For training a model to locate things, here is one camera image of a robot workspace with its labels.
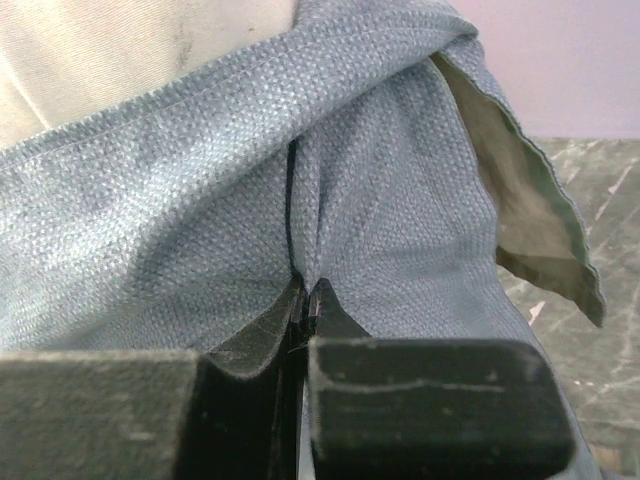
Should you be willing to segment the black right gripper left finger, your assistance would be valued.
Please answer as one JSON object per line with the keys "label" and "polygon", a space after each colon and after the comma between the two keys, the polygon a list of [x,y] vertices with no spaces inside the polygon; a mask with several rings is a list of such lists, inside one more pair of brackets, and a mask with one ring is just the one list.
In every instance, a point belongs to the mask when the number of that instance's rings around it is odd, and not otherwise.
{"label": "black right gripper left finger", "polygon": [[298,279],[207,352],[1,357],[5,479],[294,479],[306,293]]}

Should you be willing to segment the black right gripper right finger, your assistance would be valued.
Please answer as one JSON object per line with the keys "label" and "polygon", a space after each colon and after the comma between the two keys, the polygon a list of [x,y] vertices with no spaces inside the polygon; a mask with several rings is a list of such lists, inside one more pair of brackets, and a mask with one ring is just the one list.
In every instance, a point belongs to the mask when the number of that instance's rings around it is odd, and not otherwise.
{"label": "black right gripper right finger", "polygon": [[573,435],[553,374],[512,340],[375,339],[327,280],[309,302],[319,479],[547,479]]}

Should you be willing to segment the blue and beige pillowcase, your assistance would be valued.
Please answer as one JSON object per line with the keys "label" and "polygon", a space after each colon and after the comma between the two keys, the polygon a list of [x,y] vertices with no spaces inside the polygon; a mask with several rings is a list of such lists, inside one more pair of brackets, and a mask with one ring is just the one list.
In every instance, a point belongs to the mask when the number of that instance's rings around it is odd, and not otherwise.
{"label": "blue and beige pillowcase", "polygon": [[1,348],[209,350],[293,274],[382,337],[534,344],[499,267],[604,317],[584,227],[445,1],[284,33],[1,145]]}

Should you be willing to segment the white pillow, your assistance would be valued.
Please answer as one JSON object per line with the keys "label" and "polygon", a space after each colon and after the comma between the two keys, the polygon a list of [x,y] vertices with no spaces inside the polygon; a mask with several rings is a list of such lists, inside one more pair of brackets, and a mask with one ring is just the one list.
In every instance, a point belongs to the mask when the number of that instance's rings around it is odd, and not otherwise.
{"label": "white pillow", "polygon": [[291,0],[4,1],[1,145],[284,33],[296,9]]}

